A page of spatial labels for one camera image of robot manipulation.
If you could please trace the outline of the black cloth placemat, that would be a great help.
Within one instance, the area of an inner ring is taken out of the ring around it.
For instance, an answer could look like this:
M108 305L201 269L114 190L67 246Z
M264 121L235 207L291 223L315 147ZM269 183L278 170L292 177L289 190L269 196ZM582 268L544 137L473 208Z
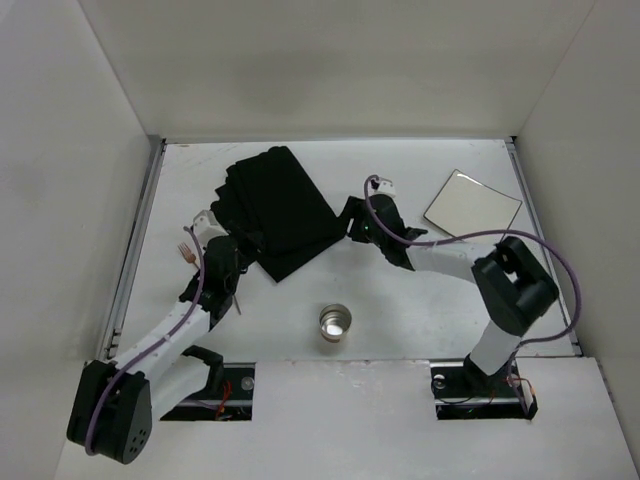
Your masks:
M276 282L345 236L346 227L286 146L231 165L211 204L241 250Z

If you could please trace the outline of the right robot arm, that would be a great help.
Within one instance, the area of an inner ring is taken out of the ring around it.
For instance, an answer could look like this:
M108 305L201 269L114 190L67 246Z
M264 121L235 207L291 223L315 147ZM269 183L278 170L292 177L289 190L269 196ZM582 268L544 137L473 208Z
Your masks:
M426 230L407 227L394 201L383 194L368 200L349 197L339 219L352 241L375 245L396 267L476 285L489 322L463 360L465 380L475 388L506 376L509 358L525 334L559 297L556 283L514 236L495 245L446 243Z

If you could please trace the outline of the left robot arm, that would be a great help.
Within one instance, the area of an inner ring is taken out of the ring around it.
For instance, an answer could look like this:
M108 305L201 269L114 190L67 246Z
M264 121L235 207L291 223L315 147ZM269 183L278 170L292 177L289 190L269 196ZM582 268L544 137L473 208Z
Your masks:
M233 306L239 279L253 259L220 227L188 230L199 270L166 317L128 350L84 366L66 438L90 456L129 464L154 423L190 418L243 418L253 373L199 346Z

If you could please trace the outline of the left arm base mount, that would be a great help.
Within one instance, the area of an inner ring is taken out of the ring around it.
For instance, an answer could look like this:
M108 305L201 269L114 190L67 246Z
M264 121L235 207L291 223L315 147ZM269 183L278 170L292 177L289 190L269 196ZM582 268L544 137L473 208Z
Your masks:
M161 420L165 422L244 422L253 414L255 363L224 365L224 376L215 392L202 390L178 403Z

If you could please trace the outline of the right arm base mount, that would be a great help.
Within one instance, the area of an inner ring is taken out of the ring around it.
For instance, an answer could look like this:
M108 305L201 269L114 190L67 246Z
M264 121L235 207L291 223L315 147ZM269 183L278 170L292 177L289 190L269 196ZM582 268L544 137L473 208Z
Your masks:
M434 366L431 391L438 420L526 420L538 413L531 382L519 375L499 374L488 385L473 386L462 366Z

